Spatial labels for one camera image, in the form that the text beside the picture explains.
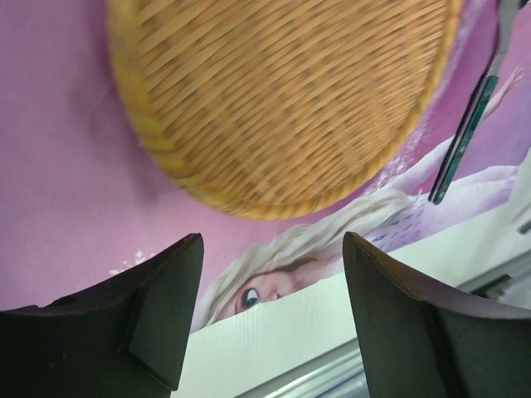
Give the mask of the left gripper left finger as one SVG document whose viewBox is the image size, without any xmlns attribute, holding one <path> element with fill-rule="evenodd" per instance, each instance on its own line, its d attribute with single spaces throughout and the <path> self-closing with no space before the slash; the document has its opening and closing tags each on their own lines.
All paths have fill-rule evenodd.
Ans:
<svg viewBox="0 0 531 398">
<path fill-rule="evenodd" d="M 4 397 L 168 397 L 178 389 L 204 254 L 199 234 L 45 307 L 1 314 Z"/>
</svg>

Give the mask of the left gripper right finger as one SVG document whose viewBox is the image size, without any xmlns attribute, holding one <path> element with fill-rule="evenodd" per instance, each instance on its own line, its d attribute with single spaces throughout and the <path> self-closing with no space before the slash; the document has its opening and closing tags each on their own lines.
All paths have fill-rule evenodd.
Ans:
<svg viewBox="0 0 531 398">
<path fill-rule="evenodd" d="M 372 397 L 528 397 L 530 312 L 460 291 L 355 233 L 343 267 Z"/>
</svg>

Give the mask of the purple printed cloth placemat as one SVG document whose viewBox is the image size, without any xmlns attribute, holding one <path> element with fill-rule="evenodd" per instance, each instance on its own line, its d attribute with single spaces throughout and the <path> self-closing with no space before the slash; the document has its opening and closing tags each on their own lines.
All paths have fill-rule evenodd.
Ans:
<svg viewBox="0 0 531 398">
<path fill-rule="evenodd" d="M 514 20 L 494 98 L 439 205 L 428 196 L 495 39 L 496 4 L 469 1 L 451 63 L 399 153 L 314 214 L 246 220 L 197 201 L 156 168 L 116 92 L 102 1 L 1 4 L 1 307 L 46 306 L 204 241 L 192 329 L 343 272 L 352 231 L 393 252 L 501 211 L 512 235 L 530 198 L 530 11 Z"/>
</svg>

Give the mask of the metal spoon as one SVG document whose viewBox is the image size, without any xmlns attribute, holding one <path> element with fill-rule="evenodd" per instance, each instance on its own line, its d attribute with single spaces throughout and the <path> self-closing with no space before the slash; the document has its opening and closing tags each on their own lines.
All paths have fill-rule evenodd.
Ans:
<svg viewBox="0 0 531 398">
<path fill-rule="evenodd" d="M 503 65 L 504 58 L 509 50 L 514 20 L 528 3 L 529 1 L 517 0 L 496 2 L 496 36 L 494 49 L 490 55 L 489 63 L 484 68 L 473 93 L 470 95 L 459 128 L 446 152 L 429 194 L 428 201 L 435 206 L 440 205 L 444 200 L 463 155 L 484 115 L 486 106 L 499 81 L 499 69 Z"/>
</svg>

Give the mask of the round orange woven plate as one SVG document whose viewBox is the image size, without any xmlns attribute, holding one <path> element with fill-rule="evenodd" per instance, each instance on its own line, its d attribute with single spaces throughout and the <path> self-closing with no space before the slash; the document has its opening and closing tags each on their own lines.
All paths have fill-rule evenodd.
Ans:
<svg viewBox="0 0 531 398">
<path fill-rule="evenodd" d="M 140 145 L 184 191 L 285 220 L 344 199 L 430 104 L 460 1 L 109 1 Z"/>
</svg>

